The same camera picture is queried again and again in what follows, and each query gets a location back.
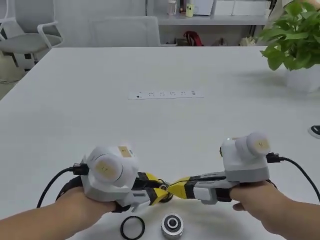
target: human hand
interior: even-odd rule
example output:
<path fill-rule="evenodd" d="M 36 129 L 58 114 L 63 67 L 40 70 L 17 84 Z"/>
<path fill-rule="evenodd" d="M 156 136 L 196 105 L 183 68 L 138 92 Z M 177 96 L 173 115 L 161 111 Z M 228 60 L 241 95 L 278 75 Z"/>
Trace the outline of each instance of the human hand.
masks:
<path fill-rule="evenodd" d="M 247 211 L 273 234 L 277 234 L 278 223 L 292 202 L 266 181 L 236 186 L 230 191 L 230 197 L 239 202 L 233 206 L 234 210 Z"/>
<path fill-rule="evenodd" d="M 74 217 L 77 223 L 76 232 L 80 232 L 95 224 L 104 214 L 116 209 L 114 202 L 99 202 L 87 198 L 83 187 L 70 189 L 55 203 L 66 214 Z"/>

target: chair armrest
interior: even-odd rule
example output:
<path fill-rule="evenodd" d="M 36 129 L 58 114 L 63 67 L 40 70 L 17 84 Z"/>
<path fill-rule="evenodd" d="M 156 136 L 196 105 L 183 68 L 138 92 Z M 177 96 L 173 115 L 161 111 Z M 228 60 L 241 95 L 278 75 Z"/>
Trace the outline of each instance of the chair armrest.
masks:
<path fill-rule="evenodd" d="M 48 46 L 49 49 L 52 48 L 52 45 L 50 43 L 50 41 L 48 40 L 45 32 L 44 32 L 44 28 L 46 27 L 51 27 L 51 26 L 55 26 L 57 27 L 58 22 L 54 21 L 54 22 L 49 22 L 49 23 L 44 23 L 44 24 L 40 24 L 37 27 L 38 33 L 40 34 L 40 36 L 42 37 L 42 39 L 44 40 L 45 44 Z"/>

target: electrical outlet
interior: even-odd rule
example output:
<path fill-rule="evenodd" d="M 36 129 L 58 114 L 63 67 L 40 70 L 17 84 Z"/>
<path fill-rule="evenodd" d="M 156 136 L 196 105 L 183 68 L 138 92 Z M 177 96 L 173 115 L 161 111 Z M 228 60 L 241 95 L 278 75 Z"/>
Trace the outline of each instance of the electrical outlet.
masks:
<path fill-rule="evenodd" d="M 204 95 L 200 91 L 138 91 L 130 92 L 129 98 L 132 99 L 189 99 L 203 98 Z"/>

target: shelf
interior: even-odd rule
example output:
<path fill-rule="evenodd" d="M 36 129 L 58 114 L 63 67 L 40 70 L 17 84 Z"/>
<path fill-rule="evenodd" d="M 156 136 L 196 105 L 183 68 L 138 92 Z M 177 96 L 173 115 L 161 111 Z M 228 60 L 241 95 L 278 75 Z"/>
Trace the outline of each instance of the shelf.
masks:
<path fill-rule="evenodd" d="M 168 16 L 155 14 L 159 25 L 265 25 L 268 19 L 265 16 L 196 16 L 186 17 L 184 14 Z"/>

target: chair back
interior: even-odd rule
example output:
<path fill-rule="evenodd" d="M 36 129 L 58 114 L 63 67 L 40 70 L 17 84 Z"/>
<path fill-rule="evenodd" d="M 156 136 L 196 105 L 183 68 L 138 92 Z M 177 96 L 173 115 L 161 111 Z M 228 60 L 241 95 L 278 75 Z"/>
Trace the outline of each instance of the chair back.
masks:
<path fill-rule="evenodd" d="M 55 21 L 54 0 L 14 0 L 15 19 L 25 33 L 37 33 L 39 24 Z M 46 34 L 59 33 L 55 27 L 43 28 Z"/>
<path fill-rule="evenodd" d="M 92 47 L 160 47 L 154 16 L 105 17 L 91 22 Z"/>

